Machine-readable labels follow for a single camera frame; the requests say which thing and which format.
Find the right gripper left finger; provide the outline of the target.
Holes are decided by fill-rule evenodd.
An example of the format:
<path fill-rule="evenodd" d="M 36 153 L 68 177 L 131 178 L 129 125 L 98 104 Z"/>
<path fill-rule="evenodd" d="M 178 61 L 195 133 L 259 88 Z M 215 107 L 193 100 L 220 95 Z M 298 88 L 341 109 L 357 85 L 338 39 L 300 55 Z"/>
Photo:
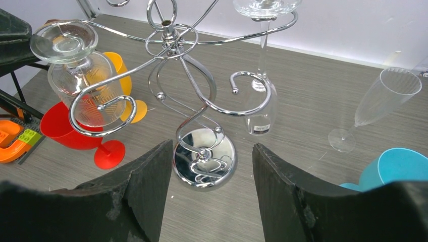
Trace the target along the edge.
<path fill-rule="evenodd" d="M 173 141 L 72 190 L 1 182 L 1 241 L 158 241 Z"/>

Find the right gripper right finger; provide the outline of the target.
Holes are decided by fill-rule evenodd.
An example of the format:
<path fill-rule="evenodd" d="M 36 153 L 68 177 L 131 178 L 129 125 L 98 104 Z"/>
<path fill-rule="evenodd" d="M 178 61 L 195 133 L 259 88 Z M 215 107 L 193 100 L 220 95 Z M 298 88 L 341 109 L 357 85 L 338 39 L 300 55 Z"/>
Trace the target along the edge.
<path fill-rule="evenodd" d="M 261 143 L 253 176 L 266 241 L 427 241 L 427 182 L 358 192 L 288 163 Z"/>

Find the red wine glass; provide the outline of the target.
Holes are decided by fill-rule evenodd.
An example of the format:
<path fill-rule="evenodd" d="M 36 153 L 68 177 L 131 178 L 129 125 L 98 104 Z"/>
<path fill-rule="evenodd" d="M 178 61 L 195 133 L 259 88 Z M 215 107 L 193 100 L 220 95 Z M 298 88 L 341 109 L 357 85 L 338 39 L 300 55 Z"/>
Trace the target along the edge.
<path fill-rule="evenodd" d="M 84 136 L 74 130 L 69 121 L 69 110 L 62 102 L 55 104 L 44 114 L 40 130 L 45 136 L 70 149 L 95 149 L 93 160 L 100 169 L 112 169 L 125 157 L 126 149 L 122 142 L 103 142 L 103 138 Z"/>

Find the chrome wine glass rack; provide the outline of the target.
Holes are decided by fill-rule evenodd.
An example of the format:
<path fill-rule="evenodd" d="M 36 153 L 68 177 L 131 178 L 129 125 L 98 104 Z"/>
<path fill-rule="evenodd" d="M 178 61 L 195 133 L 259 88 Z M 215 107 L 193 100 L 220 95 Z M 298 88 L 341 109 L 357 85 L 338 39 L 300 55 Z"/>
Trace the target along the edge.
<path fill-rule="evenodd" d="M 119 118 L 115 122 L 102 127 L 88 127 L 74 118 L 77 102 L 88 91 L 97 87 L 107 85 L 121 78 L 129 76 L 146 67 L 152 67 L 148 76 L 148 88 L 156 97 L 158 102 L 169 106 L 170 102 L 179 105 L 177 113 L 183 115 L 185 120 L 178 126 L 175 136 L 177 144 L 173 151 L 173 171 L 179 180 L 195 190 L 214 190 L 227 183 L 234 174 L 237 167 L 237 152 L 232 140 L 225 134 L 224 129 L 218 122 L 210 127 L 203 122 L 206 112 L 213 110 L 217 113 L 233 116 L 246 117 L 262 111 L 269 104 L 272 97 L 271 88 L 267 81 L 260 77 L 257 72 L 238 71 L 230 76 L 231 91 L 239 94 L 240 90 L 235 80 L 239 77 L 250 77 L 252 81 L 257 79 L 265 87 L 265 98 L 256 107 L 246 110 L 228 110 L 215 104 L 217 97 L 217 85 L 213 75 L 199 61 L 190 55 L 190 52 L 203 43 L 199 40 L 196 29 L 198 22 L 191 25 L 176 22 L 178 6 L 172 1 L 172 15 L 169 18 L 160 17 L 160 22 L 153 20 L 152 11 L 158 10 L 156 1 L 149 1 L 146 8 L 146 17 L 153 32 L 141 39 L 145 50 L 150 52 L 149 46 L 158 43 L 162 46 L 159 53 L 151 53 L 150 60 L 124 72 L 100 81 L 83 89 L 75 96 L 69 110 L 69 121 L 78 133 L 94 138 L 103 138 L 116 133 L 131 123 L 136 115 L 136 100 L 129 95 L 117 96 L 114 99 L 101 104 L 98 109 L 104 109 L 118 101 L 131 104 L 132 110 L 125 121 Z M 162 87 L 160 76 L 163 68 L 169 62 L 178 62 L 195 91 L 201 106 L 196 107 L 190 98 L 174 98 Z"/>

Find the blue wine glass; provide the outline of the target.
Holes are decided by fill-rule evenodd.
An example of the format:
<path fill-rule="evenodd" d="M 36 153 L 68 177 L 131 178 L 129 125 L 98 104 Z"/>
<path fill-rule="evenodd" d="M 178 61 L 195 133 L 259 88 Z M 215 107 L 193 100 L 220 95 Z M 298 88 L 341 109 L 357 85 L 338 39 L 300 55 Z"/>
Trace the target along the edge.
<path fill-rule="evenodd" d="M 427 157 L 407 148 L 391 148 L 372 161 L 360 175 L 358 184 L 341 187 L 365 192 L 391 182 L 427 181 Z"/>

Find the clear wine glass front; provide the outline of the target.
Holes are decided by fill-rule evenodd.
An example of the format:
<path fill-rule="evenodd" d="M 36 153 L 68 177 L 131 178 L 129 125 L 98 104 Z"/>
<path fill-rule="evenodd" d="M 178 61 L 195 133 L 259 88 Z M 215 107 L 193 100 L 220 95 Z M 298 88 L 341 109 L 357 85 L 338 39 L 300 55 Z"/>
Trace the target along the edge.
<path fill-rule="evenodd" d="M 31 36 L 30 49 L 50 64 L 48 82 L 67 108 L 83 89 L 117 75 L 112 61 L 95 50 L 97 44 L 96 31 L 81 21 L 54 21 Z M 119 81 L 90 90 L 77 102 L 74 118 L 88 127 L 109 125 L 120 118 L 126 102 L 98 106 L 123 94 Z"/>

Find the yellow wine glass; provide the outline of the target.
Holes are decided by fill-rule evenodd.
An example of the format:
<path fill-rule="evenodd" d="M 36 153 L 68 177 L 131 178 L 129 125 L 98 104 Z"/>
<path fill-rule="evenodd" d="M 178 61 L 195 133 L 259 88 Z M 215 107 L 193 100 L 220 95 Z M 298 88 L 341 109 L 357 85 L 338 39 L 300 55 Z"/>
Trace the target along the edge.
<path fill-rule="evenodd" d="M 128 69 L 125 65 L 125 62 L 123 61 L 122 57 L 115 52 L 103 52 L 103 54 L 108 57 L 113 65 L 116 68 L 117 74 L 122 74 L 124 72 L 127 72 Z M 131 76 L 126 76 L 120 79 L 121 87 L 123 89 L 123 92 L 125 95 L 130 95 L 132 91 L 132 79 Z M 136 115 L 131 121 L 132 124 L 137 123 L 141 121 L 147 114 L 147 104 L 142 100 L 136 100 L 137 103 L 137 111 Z M 126 118 L 130 115 L 132 110 L 131 104 L 127 103 L 127 106 L 125 108 L 124 113 L 121 115 L 120 119 L 121 121 L 125 121 Z"/>

